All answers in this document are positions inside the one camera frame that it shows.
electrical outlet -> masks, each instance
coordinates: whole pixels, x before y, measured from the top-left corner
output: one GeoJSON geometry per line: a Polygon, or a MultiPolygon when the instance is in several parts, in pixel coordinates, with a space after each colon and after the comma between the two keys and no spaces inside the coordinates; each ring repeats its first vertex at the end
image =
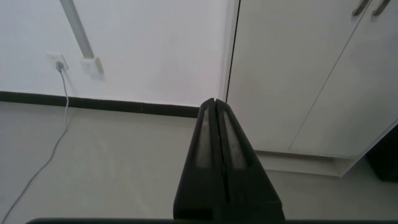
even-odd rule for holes
{"type": "Polygon", "coordinates": [[[47,53],[47,57],[50,60],[51,65],[54,68],[57,68],[56,63],[57,62],[62,62],[63,63],[63,69],[68,70],[68,64],[63,58],[62,54],[53,54],[53,53],[47,53]]]}

white power cord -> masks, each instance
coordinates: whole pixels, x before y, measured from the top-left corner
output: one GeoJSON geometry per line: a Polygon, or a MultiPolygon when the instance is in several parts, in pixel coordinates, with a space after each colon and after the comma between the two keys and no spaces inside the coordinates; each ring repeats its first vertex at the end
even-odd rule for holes
{"type": "Polygon", "coordinates": [[[58,72],[60,72],[61,77],[62,77],[62,82],[63,82],[63,90],[65,91],[65,96],[67,97],[67,105],[65,107],[65,112],[64,112],[64,118],[65,118],[65,130],[63,131],[63,133],[61,134],[61,136],[59,137],[57,143],[55,143],[54,148],[52,149],[52,153],[51,153],[51,157],[50,159],[35,173],[35,175],[33,175],[30,180],[28,181],[28,183],[26,184],[25,188],[23,189],[23,191],[21,192],[21,194],[18,196],[17,200],[15,200],[15,202],[11,205],[10,209],[7,211],[6,216],[4,216],[1,224],[5,224],[7,217],[9,216],[9,214],[11,213],[12,209],[17,205],[17,203],[19,202],[19,200],[22,198],[22,196],[25,194],[26,190],[29,188],[30,184],[32,183],[32,181],[38,176],[38,174],[51,162],[51,160],[54,157],[55,154],[55,150],[57,149],[58,144],[60,143],[61,139],[63,138],[63,136],[65,135],[65,133],[68,130],[68,123],[67,123],[67,113],[68,113],[68,106],[69,106],[69,97],[68,97],[68,93],[67,93],[67,87],[65,85],[65,79],[63,78],[63,63],[62,62],[57,62],[56,63],[56,68],[58,70],[58,72]]]}

dark edge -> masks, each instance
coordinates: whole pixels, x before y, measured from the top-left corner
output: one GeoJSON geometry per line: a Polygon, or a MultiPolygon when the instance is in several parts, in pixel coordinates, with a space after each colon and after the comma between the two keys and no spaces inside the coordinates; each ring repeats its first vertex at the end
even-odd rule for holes
{"type": "Polygon", "coordinates": [[[236,15],[236,25],[235,25],[234,44],[233,44],[233,46],[232,46],[231,65],[229,65],[228,87],[227,87],[227,89],[226,89],[225,102],[228,102],[229,81],[231,80],[232,63],[234,62],[234,51],[235,51],[235,42],[236,42],[236,31],[238,30],[238,21],[239,21],[239,10],[241,10],[241,0],[239,0],[238,13],[237,13],[237,15],[236,15]]]}
{"type": "MultiPolygon", "coordinates": [[[[66,98],[64,96],[0,91],[0,101],[13,103],[29,103],[35,105],[65,106],[66,98]]],[[[160,105],[153,103],[96,100],[77,97],[69,97],[69,107],[165,116],[178,116],[184,118],[197,118],[199,112],[199,107],[194,106],[160,105]]]]}

cabinet door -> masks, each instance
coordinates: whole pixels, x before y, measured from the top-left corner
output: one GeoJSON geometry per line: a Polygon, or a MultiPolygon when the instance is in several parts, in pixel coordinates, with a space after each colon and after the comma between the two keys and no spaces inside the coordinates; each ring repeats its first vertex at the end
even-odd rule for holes
{"type": "Polygon", "coordinates": [[[398,118],[398,1],[373,1],[333,69],[291,151],[356,157],[398,118]]]}
{"type": "Polygon", "coordinates": [[[241,1],[228,90],[255,150],[288,151],[360,17],[360,0],[241,1]]]}

gray floor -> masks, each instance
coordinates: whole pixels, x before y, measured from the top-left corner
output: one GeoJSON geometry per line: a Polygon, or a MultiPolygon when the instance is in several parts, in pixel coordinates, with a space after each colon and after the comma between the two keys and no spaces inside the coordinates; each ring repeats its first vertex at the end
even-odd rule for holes
{"type": "MultiPolygon", "coordinates": [[[[54,160],[7,223],[37,217],[172,218],[195,119],[71,108],[54,160]]],[[[49,158],[63,108],[0,102],[0,219],[49,158]]],[[[288,219],[396,219],[398,185],[366,161],[343,178],[267,171],[288,219]]]]}

